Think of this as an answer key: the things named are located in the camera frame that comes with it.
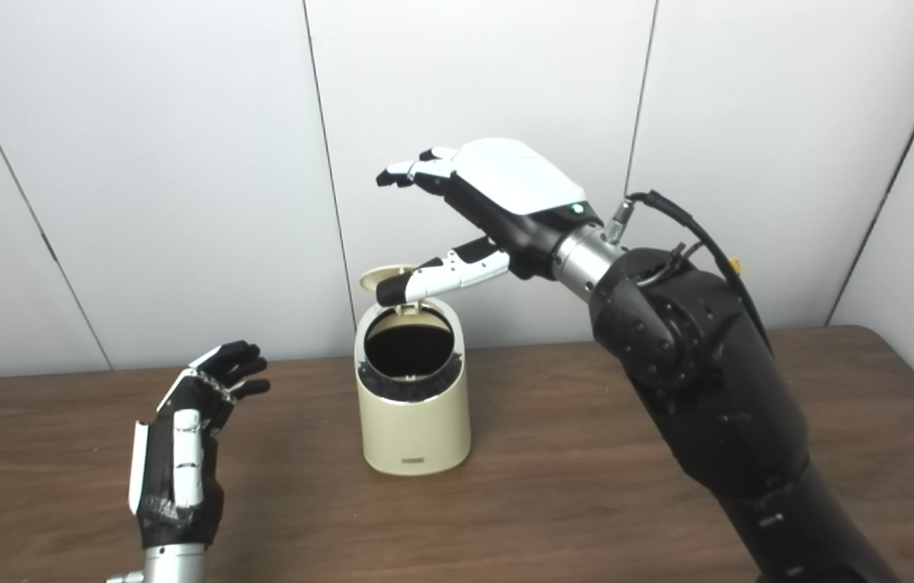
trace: trash can lid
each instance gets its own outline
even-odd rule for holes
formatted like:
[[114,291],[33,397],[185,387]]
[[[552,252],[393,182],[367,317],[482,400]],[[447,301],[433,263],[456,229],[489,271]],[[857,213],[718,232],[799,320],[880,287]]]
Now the trash can lid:
[[359,286],[367,289],[368,292],[374,292],[378,288],[378,284],[389,277],[402,275],[415,269],[417,269],[416,266],[380,266],[380,268],[374,268],[364,273],[363,277],[359,278]]

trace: small trash can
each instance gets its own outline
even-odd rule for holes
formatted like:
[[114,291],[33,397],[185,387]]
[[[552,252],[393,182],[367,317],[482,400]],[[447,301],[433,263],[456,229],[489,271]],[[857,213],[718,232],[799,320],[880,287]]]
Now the small trash can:
[[[384,266],[359,284],[413,270]],[[356,329],[356,389],[363,456],[379,472],[434,474],[460,465],[471,450],[464,334],[445,302],[428,298],[374,305]]]

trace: metal cylinder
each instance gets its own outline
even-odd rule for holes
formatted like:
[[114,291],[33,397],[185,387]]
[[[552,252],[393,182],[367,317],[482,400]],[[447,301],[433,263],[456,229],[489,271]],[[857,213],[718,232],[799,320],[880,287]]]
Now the metal cylinder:
[[204,583],[205,545],[150,547],[143,561],[143,583]]
[[601,281],[615,259],[626,251],[601,237],[604,229],[584,224],[568,233],[554,253],[554,276],[584,302],[589,302],[597,281]]

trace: robotic arm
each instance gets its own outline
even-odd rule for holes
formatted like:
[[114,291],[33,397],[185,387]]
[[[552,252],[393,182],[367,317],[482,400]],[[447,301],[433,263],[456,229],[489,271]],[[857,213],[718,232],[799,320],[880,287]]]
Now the robotic arm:
[[[523,143],[486,139],[393,164],[378,185],[418,185],[486,236],[381,282],[395,305],[510,270],[560,281],[589,306],[683,471],[723,507],[771,583],[899,583],[810,462],[808,428],[737,270],[657,192],[626,196],[607,228],[583,189]],[[637,203],[698,237],[686,249],[619,244]],[[695,269],[705,247],[722,277]]]
[[223,517],[215,480],[215,436],[242,398],[263,394],[266,359],[245,341],[223,344],[190,363],[158,405],[152,423],[136,422],[130,510],[146,553],[143,571],[106,583],[202,583],[205,550]]

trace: wall seam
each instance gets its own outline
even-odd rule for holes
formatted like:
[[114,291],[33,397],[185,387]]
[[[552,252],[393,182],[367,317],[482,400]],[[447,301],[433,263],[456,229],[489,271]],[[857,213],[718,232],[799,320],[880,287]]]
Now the wall seam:
[[305,34],[309,43],[309,63],[312,64],[312,84],[317,92],[317,111],[320,112],[320,130],[324,138],[324,155],[327,156],[327,176],[330,177],[330,194],[334,200],[334,221],[338,225],[338,244],[342,247],[342,269],[345,270],[346,292],[349,294],[349,313],[352,314],[352,332],[356,332],[356,302],[352,296],[352,280],[349,276],[349,256],[345,251],[345,235],[342,233],[342,213],[338,209],[338,189],[334,187],[334,162],[331,161],[330,144],[327,141],[327,121],[324,119],[324,104],[320,97],[320,75],[317,73],[317,57],[312,49],[312,29],[309,27],[309,10],[302,0],[302,15],[305,18]]
[[68,287],[68,292],[70,292],[72,299],[75,301],[75,307],[78,307],[79,314],[82,315],[83,321],[86,322],[86,326],[90,330],[90,335],[93,336],[94,343],[97,344],[100,354],[104,357],[104,362],[108,363],[108,369],[115,369],[115,366],[112,366],[112,361],[108,358],[108,352],[104,349],[104,344],[100,342],[100,337],[97,336],[97,331],[93,328],[93,322],[90,321],[89,315],[86,314],[86,309],[83,309],[83,303],[79,301],[79,294],[76,294],[75,288],[72,287],[71,280],[68,279],[68,274],[65,273],[64,266],[57,260],[57,255],[53,253],[53,246],[49,243],[46,231],[43,230],[42,222],[39,221],[35,209],[32,209],[32,202],[30,202],[28,196],[24,194],[24,188],[21,187],[21,181],[17,177],[17,172],[14,171],[14,167],[11,165],[8,156],[6,156],[6,151],[4,151],[4,147],[2,147],[1,143],[0,158],[2,159],[2,162],[4,162],[4,166],[6,166],[6,170],[10,173],[11,180],[14,181],[14,187],[17,189],[17,193],[19,193],[21,200],[24,201],[24,205],[28,209],[28,214],[32,217],[32,222],[35,223],[36,228],[39,230],[40,239],[43,240],[46,249],[50,252],[50,257],[53,259],[54,265],[57,265],[57,270],[61,273],[61,278],[64,279],[65,285]]
[[870,224],[867,225],[867,230],[864,233],[863,240],[860,242],[860,248],[856,251],[856,256],[852,258],[852,265],[849,266],[848,272],[845,274],[845,280],[842,282],[841,289],[838,290],[838,295],[835,296],[835,303],[831,304],[831,311],[827,314],[827,319],[823,321],[824,326],[829,326],[831,324],[831,319],[835,316],[835,311],[838,310],[838,305],[842,301],[842,296],[845,295],[845,289],[848,287],[849,280],[852,280],[852,274],[856,272],[856,266],[860,263],[860,257],[863,255],[863,251],[867,248],[867,243],[870,240],[870,236],[874,233],[874,225],[878,224],[878,219],[881,218],[882,210],[885,209],[885,203],[889,200],[889,195],[892,193],[892,189],[896,185],[896,180],[899,177],[899,173],[902,170],[903,164],[907,161],[907,156],[911,151],[914,140],[914,125],[911,135],[907,140],[907,146],[903,148],[902,154],[899,157],[899,161],[896,163],[895,170],[893,170],[892,177],[889,178],[889,184],[885,188],[885,193],[882,195],[882,199],[878,202],[878,209],[874,211],[874,217],[871,217]]
[[657,8],[661,0],[654,0],[654,11],[652,11],[652,27],[648,34],[648,52],[644,55],[644,70],[640,76],[640,96],[637,97],[637,115],[633,119],[633,138],[630,141],[630,159],[626,165],[626,185],[623,187],[623,196],[630,194],[630,175],[633,172],[633,155],[637,151],[637,134],[640,132],[640,112],[644,108],[644,89],[648,87],[648,68],[650,67],[650,55],[654,46],[654,27],[657,25]]

